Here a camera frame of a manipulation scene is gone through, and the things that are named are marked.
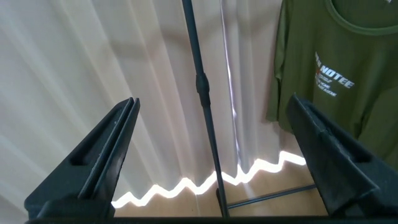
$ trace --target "white curtain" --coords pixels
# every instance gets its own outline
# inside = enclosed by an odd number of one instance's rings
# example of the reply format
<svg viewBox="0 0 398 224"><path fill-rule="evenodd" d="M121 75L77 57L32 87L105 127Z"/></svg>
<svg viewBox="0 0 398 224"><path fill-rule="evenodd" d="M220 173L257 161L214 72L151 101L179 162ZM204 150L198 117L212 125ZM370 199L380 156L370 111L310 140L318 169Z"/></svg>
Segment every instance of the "white curtain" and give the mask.
<svg viewBox="0 0 398 224"><path fill-rule="evenodd" d="M130 96L141 110L114 205L215 181L180 0L0 3L0 195L13 207L25 212L31 191ZM270 172L303 165L279 156L289 149L263 118L280 0L193 7L225 178L238 181L256 159Z"/></svg>

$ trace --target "green t-shirt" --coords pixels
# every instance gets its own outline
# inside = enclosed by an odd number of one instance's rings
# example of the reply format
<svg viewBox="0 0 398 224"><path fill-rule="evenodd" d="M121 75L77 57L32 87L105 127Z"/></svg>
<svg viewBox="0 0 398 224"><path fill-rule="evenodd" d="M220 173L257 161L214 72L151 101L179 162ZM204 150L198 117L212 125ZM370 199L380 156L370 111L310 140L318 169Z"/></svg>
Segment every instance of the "green t-shirt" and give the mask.
<svg viewBox="0 0 398 224"><path fill-rule="evenodd" d="M398 1L285 0L267 119L293 93L398 169Z"/></svg>

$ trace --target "floor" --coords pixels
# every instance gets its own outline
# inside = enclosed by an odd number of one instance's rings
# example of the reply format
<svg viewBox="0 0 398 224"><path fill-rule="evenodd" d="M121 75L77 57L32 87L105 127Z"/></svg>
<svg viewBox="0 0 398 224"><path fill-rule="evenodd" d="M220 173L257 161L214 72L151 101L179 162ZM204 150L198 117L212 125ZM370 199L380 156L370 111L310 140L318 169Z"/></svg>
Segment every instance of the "floor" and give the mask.
<svg viewBox="0 0 398 224"><path fill-rule="evenodd" d="M225 182L228 203L247 198L301 187L313 183L305 166L285 163L278 173L258 172L246 184L237 186ZM204 194L195 195L189 189L183 190L175 198L156 195L145 207L132 203L116 210L117 217L220 217L221 212L216 198L216 184ZM273 198L229 210L232 217L238 216L287 216L287 215L327 215L318 190L308 190L283 197Z"/></svg>

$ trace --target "metal pole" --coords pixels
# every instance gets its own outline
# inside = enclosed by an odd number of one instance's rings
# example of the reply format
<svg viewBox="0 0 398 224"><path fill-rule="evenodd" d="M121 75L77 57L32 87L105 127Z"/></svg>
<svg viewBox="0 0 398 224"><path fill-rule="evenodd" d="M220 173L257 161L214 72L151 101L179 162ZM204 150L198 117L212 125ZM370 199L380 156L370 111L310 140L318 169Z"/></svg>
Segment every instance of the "metal pole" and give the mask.
<svg viewBox="0 0 398 224"><path fill-rule="evenodd" d="M191 43L193 61L195 63L195 70L197 72L197 80L196 80L197 92L199 93L200 103L201 106L203 107L203 113L205 114L206 128L209 136L211 152L213 153L213 160L217 174L218 190L220 192L221 213L223 217L229 217L228 208L226 204L224 183L223 183L223 178L221 176L220 160L218 158L213 117L211 115L210 96L209 96L210 87L206 74L203 70L203 64L201 61L197 27L195 24L195 16L193 15L192 2L191 0L182 0L182 5L184 8L185 20L187 22L187 29Z"/></svg>
<svg viewBox="0 0 398 224"><path fill-rule="evenodd" d="M261 202L263 200L277 198L277 197L281 197L281 196L285 196L285 195L289 195L289 194L294 194L294 193L301 192L301 191L304 191L304 190L311 190L311 189L314 189L316 187L317 186L315 184L312 184L312 185L308 185L308 186L305 186L305 187L298 187L298 188L294 188L294 189L290 189L290 190L285 190L285 191L282 191L282 192L277 192L277 193L263 195L263 196L259 196L259 197L255 197L255 198L250 198L250 199L243 200L243 201L240 201L240 202L231 203L231 204L228 205L228 209L240 207L240 206L243 206L243 205L249 205L251 203Z"/></svg>

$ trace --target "wavy light strip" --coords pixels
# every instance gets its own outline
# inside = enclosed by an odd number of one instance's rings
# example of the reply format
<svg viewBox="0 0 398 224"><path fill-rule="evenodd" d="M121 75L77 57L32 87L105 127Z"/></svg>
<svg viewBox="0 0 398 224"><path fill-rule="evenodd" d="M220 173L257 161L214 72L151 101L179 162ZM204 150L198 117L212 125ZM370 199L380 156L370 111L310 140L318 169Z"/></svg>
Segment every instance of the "wavy light strip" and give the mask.
<svg viewBox="0 0 398 224"><path fill-rule="evenodd" d="M221 175L223 176L223 180L236 186L240 183L248 183L254 177L254 175L260 170L272 173L281 171L285 161L289 161L300 166L305 165L305 159L302 158L301 156L297 156L295 154L291 154L286 151L281 151L279 154L278 164L272 164L262 159L256 159L256 161L254 161L253 166L250 168L247 174L245 174L242 171L241 166L238 165L238 171L235 178L231 177L230 175L224 172L222 172ZM149 191L141 199L136 198L131 192L127 192L117 201L112 202L112 205L114 208L121 208L125 204L131 202L138 207L145 206L155 194L159 194L165 198L173 198L177 196L185 187L189 188L195 195L201 195L205 193L216 181L217 178L215 171L199 187L197 187L190 179L184 177L177 184L177 186L174 187L173 190L168 191L162 188L161 186L155 184L149 189Z"/></svg>

